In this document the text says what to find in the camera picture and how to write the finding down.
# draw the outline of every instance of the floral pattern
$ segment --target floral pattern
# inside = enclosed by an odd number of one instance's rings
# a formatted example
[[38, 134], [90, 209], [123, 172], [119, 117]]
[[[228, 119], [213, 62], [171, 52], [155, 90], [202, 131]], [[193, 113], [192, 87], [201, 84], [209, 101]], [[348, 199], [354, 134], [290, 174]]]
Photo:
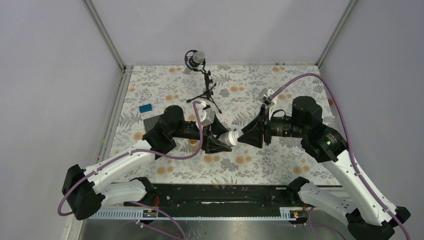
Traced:
[[[259, 112], [257, 100], [263, 88], [278, 89], [297, 75], [312, 72], [319, 74], [316, 66], [207, 66], [211, 78], [217, 84], [213, 98], [222, 114], [213, 104], [218, 119], [224, 126], [242, 129]], [[170, 105], [182, 107], [186, 120], [195, 120], [191, 103], [186, 103], [204, 91], [203, 75], [199, 72], [184, 73], [184, 66], [135, 66], [119, 123], [114, 135], [111, 155], [133, 145], [146, 133], [143, 120], [163, 113]], [[325, 124], [336, 128], [328, 98], [322, 83], [314, 77], [294, 82], [279, 96], [277, 109], [290, 115], [292, 101], [298, 96], [311, 96], [322, 106]], [[139, 106], [151, 104], [153, 110], [140, 113]], [[177, 147], [169, 154], [191, 154], [187, 139], [175, 139]], [[233, 147], [232, 152], [213, 155], [199, 153], [188, 160], [159, 158], [126, 173], [118, 181], [136, 177], [148, 177], [153, 183], [173, 184], [272, 184], [285, 185], [298, 176], [317, 185], [340, 185], [333, 175], [300, 147], [300, 139], [277, 138], [262, 149], [247, 144]]]

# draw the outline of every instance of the tabletop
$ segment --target tabletop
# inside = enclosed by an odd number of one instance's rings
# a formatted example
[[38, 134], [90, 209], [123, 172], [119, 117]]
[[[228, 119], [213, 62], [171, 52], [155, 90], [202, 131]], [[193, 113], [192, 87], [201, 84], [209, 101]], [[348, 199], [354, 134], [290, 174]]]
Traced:
[[[222, 110], [218, 119], [228, 129], [241, 130], [253, 120], [261, 107], [257, 100], [263, 88], [277, 90], [290, 79], [303, 73], [319, 74], [312, 65], [207, 65], [216, 83], [213, 99]], [[144, 119], [161, 115], [170, 105], [178, 105], [186, 120], [195, 121], [191, 103], [205, 89], [203, 74], [185, 73], [182, 65], [134, 66], [113, 138], [110, 154], [118, 154], [140, 140], [146, 133]], [[291, 114], [292, 100], [311, 96], [322, 107], [323, 122], [337, 129], [323, 84], [315, 77], [304, 77], [278, 95], [276, 109]], [[139, 106], [152, 105], [152, 110], [140, 113]], [[187, 139], [175, 138], [173, 156], [188, 156], [191, 149]], [[268, 146], [256, 148], [238, 144], [232, 152], [205, 154], [200, 152], [188, 160], [161, 157], [147, 162], [118, 182], [136, 177], [148, 177], [152, 183], [168, 184], [258, 184], [286, 185], [298, 176], [316, 185], [339, 186], [334, 176], [317, 163], [300, 146], [300, 139], [274, 137]]]

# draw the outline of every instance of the white wall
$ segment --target white wall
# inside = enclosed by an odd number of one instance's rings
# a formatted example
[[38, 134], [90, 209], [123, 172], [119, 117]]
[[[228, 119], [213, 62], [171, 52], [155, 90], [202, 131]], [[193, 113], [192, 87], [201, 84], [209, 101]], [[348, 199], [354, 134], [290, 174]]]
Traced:
[[93, 0], [127, 65], [315, 63], [349, 0]]
[[58, 240], [66, 171], [93, 163], [120, 71], [80, 0], [1, 1], [0, 23], [0, 239]]
[[[358, 162], [423, 238], [424, 2], [358, 1], [321, 72]], [[397, 228], [393, 239], [405, 239]]]

